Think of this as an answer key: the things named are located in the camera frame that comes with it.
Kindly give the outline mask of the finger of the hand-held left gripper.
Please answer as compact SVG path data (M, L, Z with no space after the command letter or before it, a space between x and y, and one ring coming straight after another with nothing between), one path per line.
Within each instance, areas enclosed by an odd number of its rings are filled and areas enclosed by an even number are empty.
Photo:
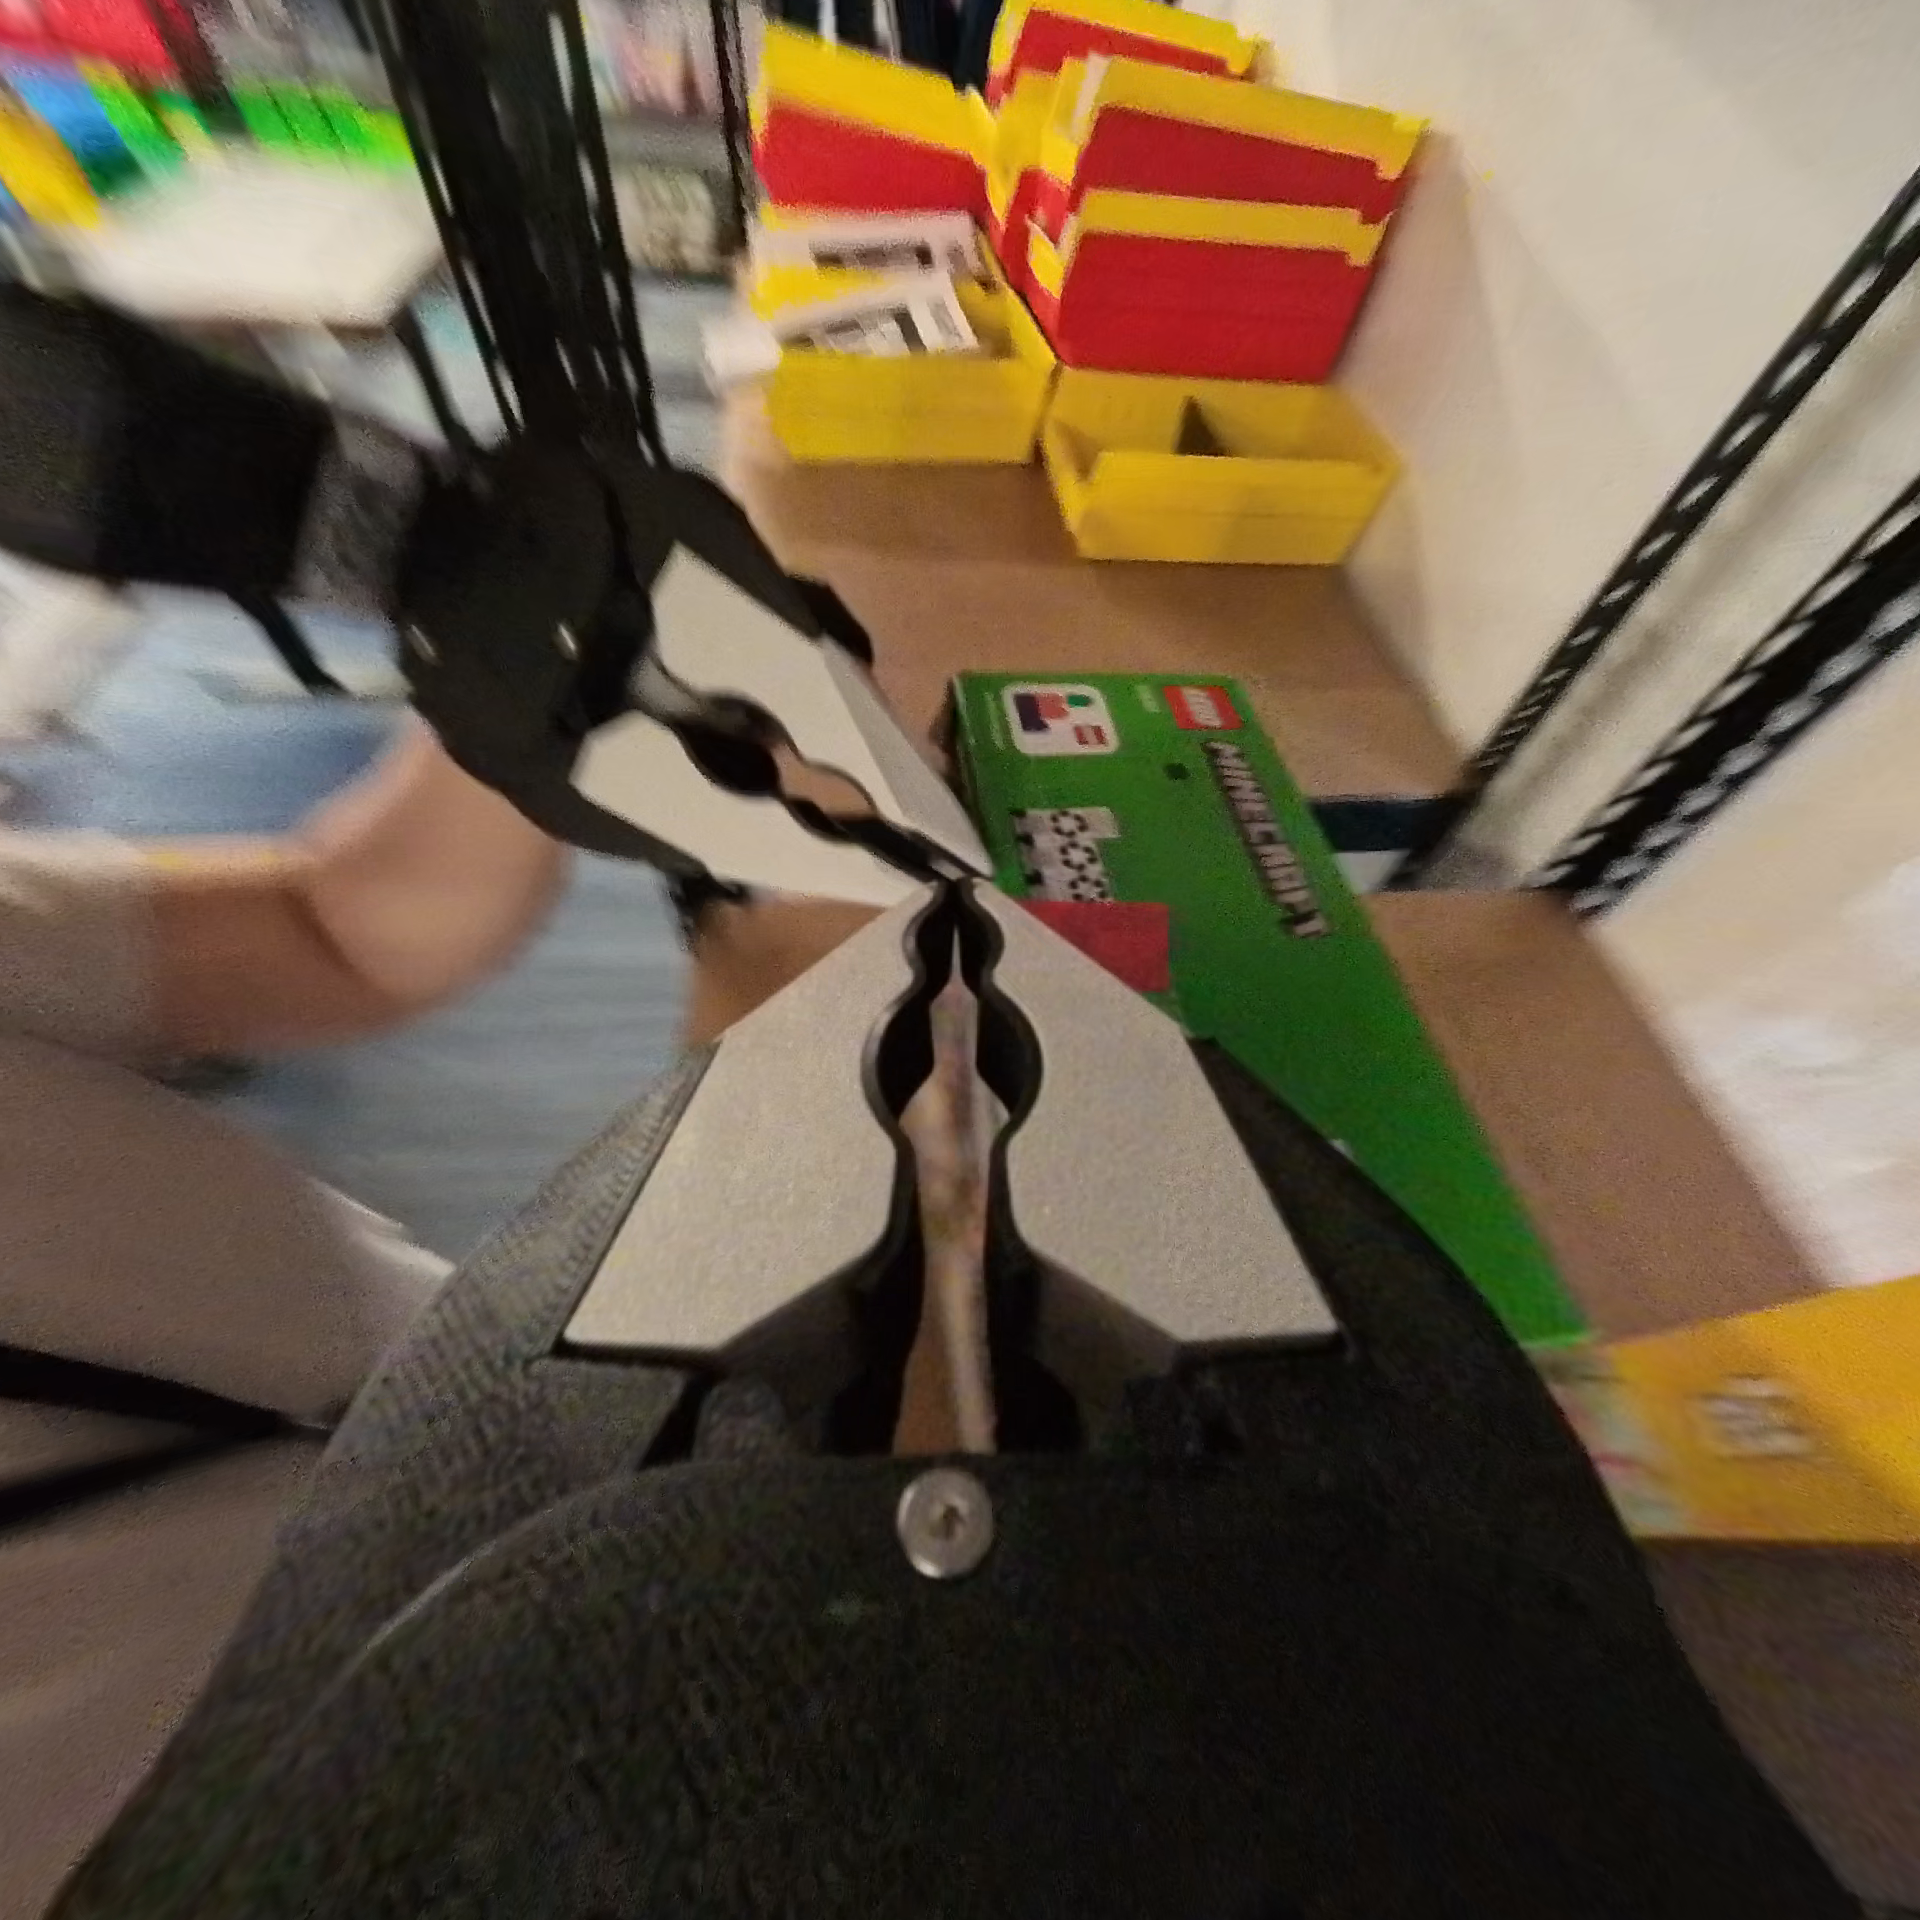
M573 794L709 875L763 894L899 904L942 879L917 847L885 853L805 824L780 787L767 796L722 787L682 732L640 709L584 734Z
M871 816L943 872L988 877L991 860L963 803L899 727L860 666L685 543L652 587L653 684L643 710L682 732L720 703L755 709L810 767L851 782Z

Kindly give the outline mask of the green toy box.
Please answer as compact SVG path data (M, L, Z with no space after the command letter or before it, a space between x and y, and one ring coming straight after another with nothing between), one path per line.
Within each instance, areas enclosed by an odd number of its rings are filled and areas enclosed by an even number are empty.
M1170 910L1173 991L1142 997L1184 1028L1336 1325L1322 1349L1036 1352L991 1231L991 1096L980 1339L997 1448L1102 1447L1167 1404L1230 1452L1304 1428L1428 1479L1588 1483L1534 1363L1583 1320L1244 687L965 674L948 734L991 860L952 895L980 879L1019 902ZM958 904L950 962L975 1002Z

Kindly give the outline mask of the black metal shelf rack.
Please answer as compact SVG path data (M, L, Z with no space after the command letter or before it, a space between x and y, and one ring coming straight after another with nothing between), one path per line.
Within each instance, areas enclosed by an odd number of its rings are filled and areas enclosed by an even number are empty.
M508 436L498 447L578 440L597 461L670 467L659 444L578 12L572 5L368 5L368 18L469 325L502 395ZM1626 610L1664 576L1914 264L1916 179L1742 395L1616 564L1583 623L1558 642L1471 760L1475 796L1558 707ZM908 850L906 836L872 813L837 820L805 805L822 828L885 853Z

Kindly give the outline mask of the yellow toy box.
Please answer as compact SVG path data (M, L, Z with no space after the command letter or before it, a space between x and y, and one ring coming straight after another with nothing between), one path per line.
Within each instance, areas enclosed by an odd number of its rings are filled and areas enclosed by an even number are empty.
M1917 1278L1534 1360L1636 1541L1917 1547Z

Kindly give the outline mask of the white printed papers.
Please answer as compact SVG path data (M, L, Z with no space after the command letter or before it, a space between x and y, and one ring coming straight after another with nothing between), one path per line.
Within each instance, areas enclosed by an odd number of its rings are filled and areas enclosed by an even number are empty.
M963 288L988 269L965 211L770 207L749 231L743 298L702 332L722 391L767 378L788 352L974 352Z

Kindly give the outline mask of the person's left forearm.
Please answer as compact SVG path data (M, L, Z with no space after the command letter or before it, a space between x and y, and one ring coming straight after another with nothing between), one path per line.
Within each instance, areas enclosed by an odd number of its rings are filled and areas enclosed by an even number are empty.
M363 1040L483 988L536 938L573 855L421 720L278 834L160 839L150 1034L173 1055Z

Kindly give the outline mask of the wooden desk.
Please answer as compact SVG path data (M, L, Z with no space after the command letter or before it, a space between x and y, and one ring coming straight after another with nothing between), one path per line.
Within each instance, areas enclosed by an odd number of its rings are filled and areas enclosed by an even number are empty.
M1799 1302L1812 1266L1566 910L1388 895L1386 956L1602 1335ZM1860 1916L1916 1916L1916 1549L1629 1547Z

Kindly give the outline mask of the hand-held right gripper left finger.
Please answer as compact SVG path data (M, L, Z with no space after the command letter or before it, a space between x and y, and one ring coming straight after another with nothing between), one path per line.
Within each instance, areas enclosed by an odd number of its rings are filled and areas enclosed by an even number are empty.
M778 907L838 939L694 1050L661 1146L559 1332L595 1360L906 1360L925 1302L902 1112L933 1069L928 1005L952 885L879 907Z

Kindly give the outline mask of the stack of yellow red bins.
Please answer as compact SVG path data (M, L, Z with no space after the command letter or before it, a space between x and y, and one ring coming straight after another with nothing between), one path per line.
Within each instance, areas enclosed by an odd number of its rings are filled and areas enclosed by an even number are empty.
M1326 381L1426 130L1300 95L1240 123L1098 102L1040 138L1010 276L1064 367Z

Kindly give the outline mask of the person's white shirt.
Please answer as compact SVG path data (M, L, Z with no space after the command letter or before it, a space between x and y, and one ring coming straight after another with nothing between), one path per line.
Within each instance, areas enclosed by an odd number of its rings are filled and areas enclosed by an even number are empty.
M317 1434L447 1275L147 1074L155 879L111 839L5 832L5 1349L293 1434L5 1522L5 1916L38 1916L128 1800L246 1611Z

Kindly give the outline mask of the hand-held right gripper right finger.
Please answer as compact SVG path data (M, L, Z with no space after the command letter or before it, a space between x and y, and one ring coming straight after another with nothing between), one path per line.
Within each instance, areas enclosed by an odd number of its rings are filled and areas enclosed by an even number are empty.
M956 894L991 1231L1036 1352L1322 1349L1336 1320L1184 1028L988 882Z

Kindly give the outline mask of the red tape strip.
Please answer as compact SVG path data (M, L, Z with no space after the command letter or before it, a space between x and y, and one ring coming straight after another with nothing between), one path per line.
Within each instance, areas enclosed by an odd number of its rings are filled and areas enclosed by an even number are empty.
M1134 991L1173 991L1173 918L1164 902L1026 899L1022 907Z

